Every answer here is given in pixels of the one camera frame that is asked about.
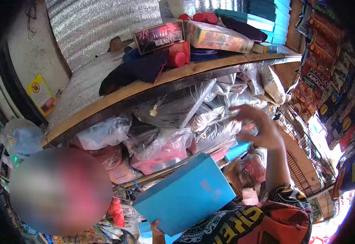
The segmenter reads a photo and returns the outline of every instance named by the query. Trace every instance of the stack of blue boxes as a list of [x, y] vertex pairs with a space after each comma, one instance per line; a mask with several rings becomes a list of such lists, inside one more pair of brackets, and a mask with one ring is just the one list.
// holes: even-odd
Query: stack of blue boxes
[[267, 42], [284, 45], [290, 10], [290, 0], [249, 0], [248, 13], [217, 9], [215, 14], [227, 15], [256, 27], [268, 35]]

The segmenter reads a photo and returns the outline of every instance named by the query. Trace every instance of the hand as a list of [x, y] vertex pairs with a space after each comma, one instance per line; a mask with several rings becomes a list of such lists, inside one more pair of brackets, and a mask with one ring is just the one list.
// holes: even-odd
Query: hand
[[238, 139], [251, 141], [256, 146], [265, 147], [268, 150], [277, 150], [284, 147], [282, 136], [275, 122], [270, 120], [263, 111], [257, 110], [249, 105], [230, 107], [229, 110], [239, 110], [233, 120], [242, 121], [251, 119], [259, 130], [256, 136], [240, 133], [237, 135]]
[[153, 236], [155, 235], [165, 235], [164, 232], [160, 231], [159, 228], [157, 228], [158, 223], [160, 223], [160, 220], [156, 219], [153, 223], [151, 223], [151, 230], [153, 233]]

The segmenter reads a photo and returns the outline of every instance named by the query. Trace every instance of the wooden shelf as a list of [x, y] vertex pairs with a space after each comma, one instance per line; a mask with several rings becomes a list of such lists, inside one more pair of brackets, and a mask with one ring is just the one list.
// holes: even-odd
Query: wooden shelf
[[296, 52], [268, 54], [238, 54], [221, 59], [191, 63], [162, 73], [155, 84], [141, 81], [117, 90], [80, 110], [64, 122], [52, 128], [42, 139], [43, 148], [68, 141], [78, 132], [97, 124], [114, 114], [126, 111], [149, 99], [199, 84], [202, 81], [246, 71], [261, 66], [297, 62], [301, 55]]

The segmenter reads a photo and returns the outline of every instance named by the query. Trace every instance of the red cap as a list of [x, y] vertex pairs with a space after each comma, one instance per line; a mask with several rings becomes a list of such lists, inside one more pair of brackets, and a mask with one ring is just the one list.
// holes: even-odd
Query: red cap
[[179, 68], [184, 66], [186, 63], [186, 55], [179, 51], [175, 53], [170, 53], [168, 60], [167, 60], [167, 66], [172, 67], [172, 68]]
[[193, 20], [190, 16], [188, 16], [188, 14], [182, 14], [181, 16], [179, 16], [180, 20]]
[[217, 25], [218, 18], [214, 13], [209, 13], [206, 17], [206, 22], [209, 24]]
[[194, 14], [193, 18], [194, 18], [194, 21], [205, 22], [205, 17], [201, 13]]

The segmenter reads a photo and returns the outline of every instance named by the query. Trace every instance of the product box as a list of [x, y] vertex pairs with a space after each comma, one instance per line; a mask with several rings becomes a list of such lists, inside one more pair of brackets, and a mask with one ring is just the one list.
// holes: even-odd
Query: product box
[[200, 153], [140, 193], [133, 207], [149, 222], [159, 219], [158, 228], [174, 236], [217, 212], [235, 196], [214, 160]]
[[202, 22], [184, 22], [186, 40], [195, 48], [249, 53], [253, 41], [234, 30]]
[[160, 25], [133, 32], [140, 54], [184, 41], [183, 21], [163, 19]]

